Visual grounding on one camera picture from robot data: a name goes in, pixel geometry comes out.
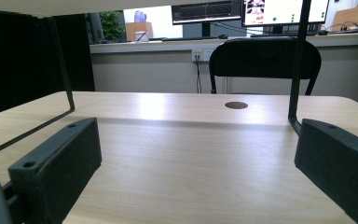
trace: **wooden table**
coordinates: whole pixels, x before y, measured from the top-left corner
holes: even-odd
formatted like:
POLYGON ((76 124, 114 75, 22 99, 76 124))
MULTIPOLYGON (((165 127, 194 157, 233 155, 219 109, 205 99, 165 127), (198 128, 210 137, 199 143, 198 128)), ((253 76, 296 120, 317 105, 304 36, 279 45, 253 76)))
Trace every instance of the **wooden table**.
MULTIPOLYGON (((76 112, 0 152, 5 184, 7 167, 63 126, 98 118, 103 163, 64 223, 353 223, 295 167, 288 96, 74 97, 76 112)), ((0 113, 0 143, 66 109, 60 92, 0 113)), ((358 135, 352 100, 301 96, 297 114, 358 135)))

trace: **chair backrest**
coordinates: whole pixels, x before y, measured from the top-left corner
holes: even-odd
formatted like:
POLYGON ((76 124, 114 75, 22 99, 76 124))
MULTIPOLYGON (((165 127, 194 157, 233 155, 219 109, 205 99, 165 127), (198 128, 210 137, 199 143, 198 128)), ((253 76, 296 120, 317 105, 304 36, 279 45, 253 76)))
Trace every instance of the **chair backrest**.
MULTIPOLYGON (((241 38, 228 40, 216 48, 209 61, 212 93, 214 77, 292 78, 296 54, 293 37, 241 38)), ((321 68, 321 54, 309 42, 303 50, 301 79, 309 79, 310 95, 321 68)))

